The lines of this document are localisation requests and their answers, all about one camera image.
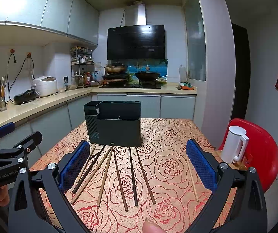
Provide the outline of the person's left hand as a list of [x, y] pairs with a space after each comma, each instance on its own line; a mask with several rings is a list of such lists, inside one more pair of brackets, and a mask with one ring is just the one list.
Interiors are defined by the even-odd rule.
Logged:
[[5, 207], [10, 203], [8, 185], [0, 187], [0, 207]]

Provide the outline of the person's right hand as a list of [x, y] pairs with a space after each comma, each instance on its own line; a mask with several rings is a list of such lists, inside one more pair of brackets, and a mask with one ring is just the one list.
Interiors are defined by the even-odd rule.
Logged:
[[146, 218], [142, 226], [142, 233], [165, 233], [165, 231], [153, 221]]

